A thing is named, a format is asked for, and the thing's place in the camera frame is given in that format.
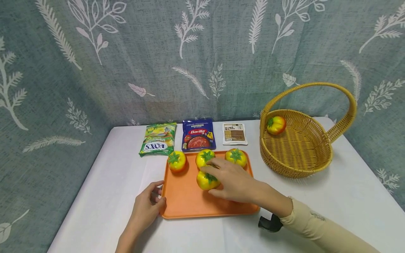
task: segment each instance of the table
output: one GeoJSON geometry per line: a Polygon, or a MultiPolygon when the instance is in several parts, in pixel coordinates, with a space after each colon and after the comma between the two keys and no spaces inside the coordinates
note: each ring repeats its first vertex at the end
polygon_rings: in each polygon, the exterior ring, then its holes
{"type": "MultiPolygon", "coordinates": [[[[315,118],[325,129],[333,122],[315,118]]],[[[341,136],[333,144],[329,168],[305,179],[288,179],[270,170],[259,152],[259,120],[245,124],[254,177],[293,196],[334,220],[381,252],[404,252],[405,213],[378,178],[341,136]]],[[[222,122],[214,123],[217,150],[222,145],[222,122]]],[[[145,126],[115,127],[109,133],[83,186],[54,238],[49,253],[114,252],[131,214],[135,197],[151,181],[162,180],[167,157],[139,157],[145,126]]],[[[175,148],[180,150],[182,125],[175,148]]],[[[257,227],[256,215],[201,219],[158,218],[145,231],[136,252],[321,252],[316,245],[282,228],[269,233],[257,227]]]]}

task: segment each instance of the curtain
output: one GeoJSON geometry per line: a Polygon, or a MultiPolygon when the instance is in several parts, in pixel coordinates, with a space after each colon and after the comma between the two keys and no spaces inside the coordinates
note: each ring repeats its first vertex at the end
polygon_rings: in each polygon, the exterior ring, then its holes
{"type": "MultiPolygon", "coordinates": [[[[15,0],[0,13],[0,252],[48,249],[112,127],[258,119],[316,81],[352,92],[345,136],[405,209],[403,0],[15,0]]],[[[348,100],[311,87],[277,108],[339,120],[348,100]]]]}

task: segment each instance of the yellow tomato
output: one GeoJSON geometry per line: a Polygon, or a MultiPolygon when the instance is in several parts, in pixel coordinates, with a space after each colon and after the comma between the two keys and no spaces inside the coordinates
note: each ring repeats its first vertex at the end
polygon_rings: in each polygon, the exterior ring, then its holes
{"type": "Polygon", "coordinates": [[[267,122],[267,131],[270,134],[281,134],[285,130],[286,125],[286,120],[283,117],[276,116],[269,119],[269,121],[267,122]]]}
{"type": "Polygon", "coordinates": [[[211,174],[200,171],[197,174],[197,184],[204,191],[217,188],[221,182],[211,174]]]}
{"type": "Polygon", "coordinates": [[[242,168],[247,164],[247,157],[245,152],[239,149],[231,149],[225,153],[225,160],[230,161],[234,164],[240,165],[242,168]]]}
{"type": "Polygon", "coordinates": [[[185,154],[181,151],[173,151],[167,158],[167,163],[169,164],[169,169],[173,173],[181,172],[185,169],[185,164],[187,159],[185,154]]]}
{"type": "Polygon", "coordinates": [[[207,162],[215,157],[214,151],[210,149],[201,150],[196,156],[196,164],[198,168],[207,166],[207,162]]]}

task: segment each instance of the sleeve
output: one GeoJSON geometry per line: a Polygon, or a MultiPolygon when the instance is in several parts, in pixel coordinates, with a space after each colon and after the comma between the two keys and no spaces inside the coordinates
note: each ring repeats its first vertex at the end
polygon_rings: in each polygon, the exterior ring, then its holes
{"type": "Polygon", "coordinates": [[[293,210],[281,223],[288,230],[312,240],[326,252],[379,253],[371,245],[335,222],[312,211],[292,197],[293,210]]]}

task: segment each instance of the black object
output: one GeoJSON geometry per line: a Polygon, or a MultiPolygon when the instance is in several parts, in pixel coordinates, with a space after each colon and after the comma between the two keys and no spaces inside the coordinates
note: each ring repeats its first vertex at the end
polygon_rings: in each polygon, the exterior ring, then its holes
{"type": "Polygon", "coordinates": [[[274,214],[271,215],[271,220],[260,216],[258,227],[270,231],[272,233],[280,231],[283,224],[280,221],[280,218],[274,214]]]}

